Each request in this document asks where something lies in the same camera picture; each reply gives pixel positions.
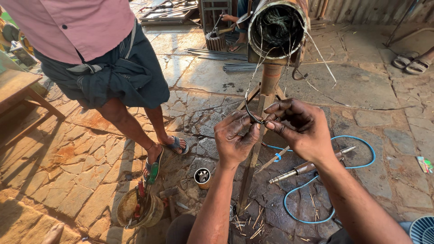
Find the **foot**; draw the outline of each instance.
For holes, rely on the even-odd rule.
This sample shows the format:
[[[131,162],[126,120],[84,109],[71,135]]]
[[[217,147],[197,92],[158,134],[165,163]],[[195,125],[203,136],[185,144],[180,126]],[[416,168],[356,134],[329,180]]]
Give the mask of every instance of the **foot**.
[[[64,223],[57,223],[48,231],[41,244],[55,244],[62,235]]]
[[[165,145],[169,145],[169,144],[173,144],[175,143],[175,138],[173,138],[173,136],[168,135],[167,137],[165,137],[164,139],[158,139],[158,141],[161,144],[165,144]],[[177,153],[182,153],[182,150],[185,148],[186,146],[186,142],[184,139],[179,138],[179,145],[181,146],[180,148],[175,148],[174,151],[176,151]]]
[[[247,35],[246,35],[246,33],[240,33],[240,37],[235,42],[235,44],[237,44],[237,43],[247,43]],[[231,52],[233,52],[233,51],[237,50],[238,48],[240,48],[240,47],[239,46],[234,46],[234,47],[230,46],[229,50]]]
[[[148,162],[152,165],[155,161],[157,161],[158,155],[160,155],[161,151],[163,150],[162,146],[158,143],[155,143],[146,150],[148,153]]]

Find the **flip-flop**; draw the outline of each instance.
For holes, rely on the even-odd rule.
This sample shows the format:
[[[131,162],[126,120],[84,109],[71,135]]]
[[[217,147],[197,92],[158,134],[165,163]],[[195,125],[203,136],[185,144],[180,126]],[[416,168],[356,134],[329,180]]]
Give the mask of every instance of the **flip-flop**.
[[[169,145],[166,145],[166,144],[163,144],[163,145],[167,146],[168,148],[172,149],[174,152],[176,152],[178,154],[181,154],[181,155],[187,154],[188,150],[190,149],[187,141],[185,142],[185,148],[181,148],[181,145],[179,144],[179,137],[174,136],[174,135],[171,135],[171,137],[173,137],[175,139],[175,142],[172,144],[169,144]],[[175,151],[175,148],[181,148],[182,152],[179,153],[179,152]]]
[[[420,75],[427,71],[431,64],[431,60],[424,57],[417,57],[409,65],[407,65],[404,70],[410,74]]]
[[[230,50],[230,48],[236,47],[236,46],[238,47],[237,49],[235,49],[234,51]],[[228,48],[227,51],[230,53],[236,53],[245,46],[247,46],[247,43],[236,43],[236,44],[233,44],[230,48]]]
[[[163,153],[164,153],[164,147],[161,147],[161,148],[162,148],[162,150],[161,150],[161,152],[160,152],[160,155],[158,155],[157,160],[155,161],[155,162],[158,163],[158,171],[157,171],[157,176],[156,176],[155,178],[157,178],[157,177],[158,177],[158,174],[160,173],[160,168],[161,168],[161,158],[162,158]],[[153,164],[153,163],[154,163],[154,162],[152,162],[151,164],[149,164],[148,159],[146,159],[145,168],[146,168],[146,170],[148,171],[148,174],[151,173],[151,168],[152,168],[152,164]]]
[[[400,54],[392,61],[392,64],[399,69],[403,69],[407,65],[409,65],[417,56],[419,56],[418,52]]]

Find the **blue cable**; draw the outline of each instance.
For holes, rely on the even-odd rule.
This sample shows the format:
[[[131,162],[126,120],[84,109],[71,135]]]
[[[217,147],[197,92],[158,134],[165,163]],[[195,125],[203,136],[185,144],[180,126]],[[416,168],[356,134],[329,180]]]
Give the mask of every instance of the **blue cable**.
[[[348,137],[348,138],[353,138],[353,139],[359,140],[359,141],[363,142],[365,145],[367,145],[367,146],[369,147],[369,149],[371,150],[371,153],[372,153],[372,161],[371,161],[370,163],[368,163],[368,164],[366,164],[366,165],[354,166],[354,167],[345,167],[345,168],[363,168],[363,167],[367,167],[367,166],[371,165],[372,163],[374,163],[374,161],[375,161],[375,151],[374,151],[374,149],[371,147],[371,145],[370,145],[369,143],[367,143],[367,142],[366,142],[365,140],[363,140],[363,139],[360,139],[359,137],[355,137],[355,136],[351,136],[351,135],[339,135],[339,136],[335,136],[335,137],[331,138],[331,140],[336,139],[336,138],[340,138],[340,137]],[[271,145],[265,144],[264,142],[262,142],[262,143],[263,143],[265,146],[269,147],[269,148],[274,148],[274,149],[280,149],[280,150],[283,150],[283,148],[278,148],[278,147],[275,147],[275,146],[271,146]],[[302,222],[302,223],[305,223],[305,224],[319,224],[319,223],[323,223],[323,222],[329,221],[329,220],[332,218],[332,216],[335,214],[335,209],[333,208],[332,214],[331,214],[328,218],[326,218],[325,220],[309,222],[309,221],[303,221],[303,220],[297,219],[294,215],[291,214],[291,212],[288,210],[288,207],[286,206],[286,198],[288,197],[289,194],[295,192],[296,190],[298,190],[298,189],[300,189],[300,188],[302,188],[302,187],[307,186],[310,182],[312,182],[312,181],[314,181],[316,178],[318,178],[318,176],[319,176],[319,175],[315,176],[312,180],[310,180],[310,181],[307,182],[306,184],[304,184],[304,185],[302,185],[302,186],[299,186],[299,187],[297,187],[297,188],[295,188],[295,189],[289,191],[289,192],[286,194],[285,198],[283,199],[283,206],[285,207],[286,212],[287,212],[287,213],[288,213],[288,214],[289,214],[293,219],[295,219],[295,220],[297,220],[297,221],[300,221],[300,222]]]

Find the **hand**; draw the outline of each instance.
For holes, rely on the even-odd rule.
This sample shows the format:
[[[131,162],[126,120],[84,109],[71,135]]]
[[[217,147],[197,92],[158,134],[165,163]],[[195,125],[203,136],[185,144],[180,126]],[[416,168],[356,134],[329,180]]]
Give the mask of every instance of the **hand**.
[[[253,123],[244,136],[238,135],[244,126],[253,123],[247,111],[235,110],[214,127],[220,165],[229,170],[236,169],[247,158],[255,142],[259,139],[260,124]]]
[[[265,127],[282,136],[299,157],[313,163],[334,157],[326,116],[319,107],[291,98],[273,103],[264,112],[269,114]],[[278,117],[295,129],[275,121]]]
[[[233,16],[229,14],[221,14],[220,16],[222,17],[221,18],[222,21],[232,21],[233,18]]]

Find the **forearm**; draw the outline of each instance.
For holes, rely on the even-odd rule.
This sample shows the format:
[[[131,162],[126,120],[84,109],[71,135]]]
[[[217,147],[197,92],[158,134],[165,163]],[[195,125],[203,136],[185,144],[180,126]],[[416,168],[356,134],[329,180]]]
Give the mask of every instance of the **forearm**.
[[[399,224],[334,156],[316,164],[316,168],[339,219],[355,243],[411,243]]]
[[[227,243],[232,182],[236,168],[227,170],[217,165],[201,211],[197,215],[187,244]]]

